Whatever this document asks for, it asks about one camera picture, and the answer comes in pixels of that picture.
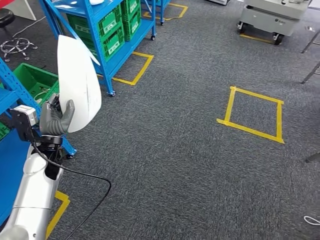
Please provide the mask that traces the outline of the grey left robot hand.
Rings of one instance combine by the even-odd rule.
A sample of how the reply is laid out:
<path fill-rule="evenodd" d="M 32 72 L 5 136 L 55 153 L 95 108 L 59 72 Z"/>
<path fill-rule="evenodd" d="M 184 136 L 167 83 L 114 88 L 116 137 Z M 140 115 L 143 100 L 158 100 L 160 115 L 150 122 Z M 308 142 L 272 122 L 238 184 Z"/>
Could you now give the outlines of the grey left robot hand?
<path fill-rule="evenodd" d="M 61 111 L 58 93 L 54 93 L 42 105 L 39 120 L 40 132 L 43 135 L 62 136 L 66 134 L 72 120 L 75 107 L 70 99 L 66 104 L 66 111 Z"/>

